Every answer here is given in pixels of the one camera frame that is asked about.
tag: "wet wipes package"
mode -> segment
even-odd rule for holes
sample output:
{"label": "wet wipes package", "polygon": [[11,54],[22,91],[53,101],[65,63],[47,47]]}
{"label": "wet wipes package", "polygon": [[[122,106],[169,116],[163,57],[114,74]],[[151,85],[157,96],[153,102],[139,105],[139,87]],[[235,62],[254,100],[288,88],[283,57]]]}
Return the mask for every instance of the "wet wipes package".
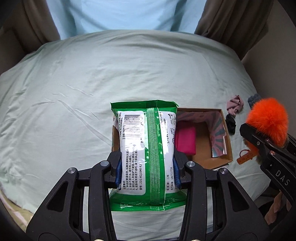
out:
{"label": "wet wipes package", "polygon": [[161,100],[111,104],[118,121],[122,180],[112,211],[164,211],[185,205],[173,171],[177,104]]}

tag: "wrinkled sheet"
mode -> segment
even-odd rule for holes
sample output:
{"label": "wrinkled sheet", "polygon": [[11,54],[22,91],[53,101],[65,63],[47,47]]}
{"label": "wrinkled sheet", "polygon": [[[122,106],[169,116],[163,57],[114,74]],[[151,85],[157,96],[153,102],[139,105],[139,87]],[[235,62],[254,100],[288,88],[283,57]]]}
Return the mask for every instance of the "wrinkled sheet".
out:
{"label": "wrinkled sheet", "polygon": [[[69,167],[87,169],[105,160],[111,151],[110,102],[162,99],[226,115],[229,98],[238,94],[246,101],[255,93],[234,51],[197,35],[113,30],[45,44],[0,76],[2,190],[34,213]],[[249,110],[245,105],[236,116],[234,160],[246,148],[238,128]],[[254,160],[233,161],[228,169],[252,199],[269,184]],[[210,194],[208,205],[210,228]],[[183,212],[113,212],[117,238],[177,237]]]}

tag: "screw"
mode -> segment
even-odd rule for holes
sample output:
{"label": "screw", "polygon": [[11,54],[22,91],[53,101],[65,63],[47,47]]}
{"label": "screw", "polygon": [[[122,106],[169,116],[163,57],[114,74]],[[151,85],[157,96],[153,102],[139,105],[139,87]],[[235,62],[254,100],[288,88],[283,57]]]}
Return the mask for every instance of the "screw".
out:
{"label": "screw", "polygon": [[106,167],[109,165],[109,162],[108,161],[101,161],[100,164],[102,167]]}
{"label": "screw", "polygon": [[224,167],[220,168],[219,171],[222,173],[222,174],[227,174],[228,173],[228,170]]}
{"label": "screw", "polygon": [[69,174],[72,174],[72,173],[74,173],[74,172],[76,172],[76,168],[75,168],[75,167],[70,167],[70,168],[68,169],[68,173],[69,173]]}
{"label": "screw", "polygon": [[186,164],[189,167],[194,167],[195,166],[195,162],[194,161],[188,161]]}

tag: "black cloth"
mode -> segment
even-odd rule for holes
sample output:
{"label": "black cloth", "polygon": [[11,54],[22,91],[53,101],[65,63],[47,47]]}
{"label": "black cloth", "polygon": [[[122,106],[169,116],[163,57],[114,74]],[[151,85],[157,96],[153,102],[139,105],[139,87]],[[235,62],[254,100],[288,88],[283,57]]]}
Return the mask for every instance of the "black cloth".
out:
{"label": "black cloth", "polygon": [[226,121],[226,125],[227,125],[227,129],[228,129],[229,134],[230,135],[234,135],[235,134],[235,128],[237,126],[235,124],[234,118],[230,114],[228,114],[226,116],[226,120],[225,121]]}

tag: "blue gripper pad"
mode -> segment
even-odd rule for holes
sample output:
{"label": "blue gripper pad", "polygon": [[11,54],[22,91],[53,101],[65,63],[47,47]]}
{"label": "blue gripper pad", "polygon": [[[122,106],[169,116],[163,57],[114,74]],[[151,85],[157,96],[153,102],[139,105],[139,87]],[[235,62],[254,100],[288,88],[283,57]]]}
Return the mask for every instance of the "blue gripper pad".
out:
{"label": "blue gripper pad", "polygon": [[122,178],[122,161],[121,161],[121,158],[120,158],[120,160],[119,160],[119,162],[117,164],[117,167],[116,167],[115,184],[116,184],[117,188],[121,184],[121,178]]}
{"label": "blue gripper pad", "polygon": [[178,163],[177,163],[175,157],[173,157],[173,167],[174,167],[175,186],[178,189],[181,189],[181,179],[180,179],[179,167],[178,167]]}

